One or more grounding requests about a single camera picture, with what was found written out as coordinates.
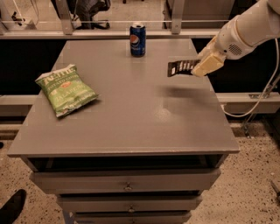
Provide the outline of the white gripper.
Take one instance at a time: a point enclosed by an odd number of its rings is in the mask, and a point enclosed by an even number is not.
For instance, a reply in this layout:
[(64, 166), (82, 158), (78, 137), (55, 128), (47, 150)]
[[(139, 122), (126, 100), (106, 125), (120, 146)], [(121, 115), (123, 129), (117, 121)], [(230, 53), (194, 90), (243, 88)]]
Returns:
[(192, 75), (205, 76), (223, 67), (226, 57), (228, 60), (238, 60), (254, 51), (252, 46), (242, 40), (237, 29), (237, 20), (238, 16), (235, 16), (224, 24), (217, 37), (213, 37), (198, 53), (200, 62), (191, 71)]

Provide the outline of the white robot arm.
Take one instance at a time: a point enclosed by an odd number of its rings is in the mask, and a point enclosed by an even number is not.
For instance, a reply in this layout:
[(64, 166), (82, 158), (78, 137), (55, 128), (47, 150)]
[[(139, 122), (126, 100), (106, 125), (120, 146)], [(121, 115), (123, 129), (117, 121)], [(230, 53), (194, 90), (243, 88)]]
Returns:
[(280, 0), (259, 0), (241, 15), (228, 21), (198, 54), (192, 74), (205, 76), (238, 60), (259, 45), (280, 37)]

